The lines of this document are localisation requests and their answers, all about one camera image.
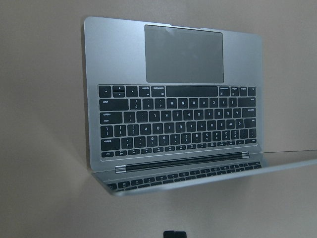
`laptop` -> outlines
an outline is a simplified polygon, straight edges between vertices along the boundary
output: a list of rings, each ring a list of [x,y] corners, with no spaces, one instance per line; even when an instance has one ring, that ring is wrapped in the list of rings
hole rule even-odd
[[[260,36],[101,17],[84,34],[90,166],[111,194],[265,167]]]

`shift key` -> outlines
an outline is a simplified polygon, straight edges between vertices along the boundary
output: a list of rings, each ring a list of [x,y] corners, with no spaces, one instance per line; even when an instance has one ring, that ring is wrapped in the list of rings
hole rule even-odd
[[[126,111],[129,110],[128,99],[100,99],[100,111]]]

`gray wall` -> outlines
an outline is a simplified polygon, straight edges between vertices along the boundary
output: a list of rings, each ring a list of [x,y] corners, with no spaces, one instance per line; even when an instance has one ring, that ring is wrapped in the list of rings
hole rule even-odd
[[[117,198],[87,170],[82,25],[104,16],[263,38],[265,151],[317,149],[317,3],[7,1],[0,7],[2,237],[314,237],[317,166]]]

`black object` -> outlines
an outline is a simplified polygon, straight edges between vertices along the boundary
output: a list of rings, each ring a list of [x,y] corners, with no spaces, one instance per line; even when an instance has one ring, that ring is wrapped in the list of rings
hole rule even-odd
[[[163,238],[187,238],[186,232],[165,231]]]

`keyboard key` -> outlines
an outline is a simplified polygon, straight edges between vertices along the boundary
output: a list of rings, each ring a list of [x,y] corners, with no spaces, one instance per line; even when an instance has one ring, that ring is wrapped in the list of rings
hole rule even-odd
[[[100,99],[99,109],[102,112],[129,110],[128,99]]]
[[[122,112],[100,113],[100,124],[122,123]]]
[[[137,86],[126,86],[126,94],[128,98],[138,97],[138,87]]]
[[[100,98],[111,98],[111,86],[99,86],[98,91]]]
[[[150,87],[149,86],[139,86],[139,96],[141,98],[150,96]]]
[[[101,141],[101,150],[109,151],[109,150],[119,150],[120,149],[120,139],[107,139]]]
[[[165,97],[164,86],[152,86],[151,87],[152,97]]]

